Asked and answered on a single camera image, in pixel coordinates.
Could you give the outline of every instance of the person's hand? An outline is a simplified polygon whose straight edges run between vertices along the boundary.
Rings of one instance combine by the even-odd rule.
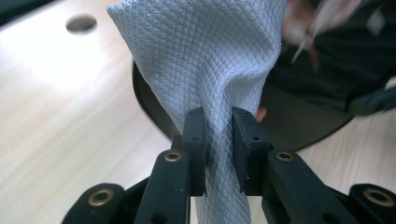
[[[267,108],[264,106],[259,106],[259,109],[257,110],[257,114],[256,114],[257,122],[261,123],[262,120],[265,118],[266,114],[267,114]]]
[[[282,39],[298,46],[291,62],[297,59],[303,49],[308,50],[312,67],[319,68],[314,39],[346,22],[361,0],[321,0],[313,8],[306,0],[288,0],[282,24]]]

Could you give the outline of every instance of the black plastic part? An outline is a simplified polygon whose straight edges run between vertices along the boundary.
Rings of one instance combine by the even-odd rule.
[[[396,223],[396,195],[372,184],[355,185],[349,192],[350,210],[360,223]]]
[[[367,116],[379,111],[387,111],[394,107],[396,107],[396,87],[355,98],[349,104],[347,112],[352,115]]]
[[[290,223],[358,223],[296,153],[269,152],[267,174]]]
[[[134,223],[190,222],[189,154],[171,149],[155,161]]]
[[[281,203],[268,200],[262,197],[262,211],[265,214],[265,219],[268,224],[289,224],[290,218]]]
[[[143,79],[142,74],[133,62],[132,80],[134,85],[134,96],[139,102],[142,109],[155,125],[169,138],[173,139],[175,135],[181,135],[171,117],[161,106],[157,97],[151,90],[151,87]]]
[[[342,193],[342,192],[340,192],[340,191],[338,191],[336,189],[333,189],[333,188],[330,188],[330,187],[327,187],[327,188],[329,188],[329,190],[338,199],[338,201],[340,201],[340,203],[342,203],[348,210],[350,210],[350,208],[349,208],[349,197],[347,195],[345,195],[344,193]]]
[[[267,153],[273,149],[268,137],[253,115],[233,108],[233,163],[241,192],[262,196]]]
[[[187,113],[181,142],[183,150],[189,153],[191,158],[191,196],[202,196],[206,192],[205,168],[208,149],[206,133],[204,110],[196,108]]]
[[[125,206],[128,211],[126,216],[127,223],[134,223],[134,218],[136,217],[137,210],[139,209],[139,204],[142,202],[143,194],[148,182],[149,177],[125,190]]]
[[[171,148],[183,148],[182,137],[181,135],[175,135],[172,140]]]
[[[92,205],[90,198],[96,195],[97,201]],[[99,203],[110,197],[106,203]],[[66,214],[63,224],[96,223],[111,224],[125,223],[126,209],[124,209],[124,189],[115,184],[100,184],[86,190]]]
[[[328,105],[309,103],[270,82],[262,90],[261,106],[267,108],[261,126],[274,148],[293,151],[326,138],[353,119]]]

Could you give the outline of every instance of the fabric fold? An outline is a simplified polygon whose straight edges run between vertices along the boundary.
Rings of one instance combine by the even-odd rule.
[[[232,107],[255,114],[280,52],[285,0],[126,0],[108,7],[144,79],[180,132],[204,109],[207,197],[200,223],[250,223],[233,168]]]

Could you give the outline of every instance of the diamond pattern fabric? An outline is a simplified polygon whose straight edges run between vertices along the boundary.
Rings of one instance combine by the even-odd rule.
[[[144,79],[180,132],[186,113],[208,121],[207,197],[200,223],[250,223],[233,168],[232,107],[255,114],[280,52],[285,0],[126,0],[107,11]]]

